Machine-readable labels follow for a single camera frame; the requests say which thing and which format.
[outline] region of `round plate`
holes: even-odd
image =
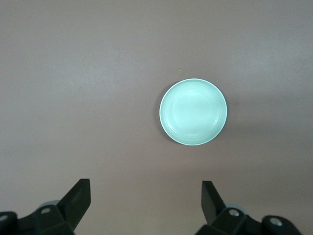
[[[212,83],[190,78],[173,85],[160,105],[160,120],[173,140],[199,145],[214,139],[224,127],[227,105]]]

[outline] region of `ceramic plate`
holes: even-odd
[[[160,105],[160,121],[173,140],[199,145],[214,139],[224,127],[227,105],[212,83],[190,78],[173,85]]]

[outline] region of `tabletop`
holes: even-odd
[[[0,211],[19,217],[89,178],[77,235],[193,235],[201,182],[260,221],[313,233],[310,0],[1,0]],[[188,78],[227,121],[182,145],[159,106]]]

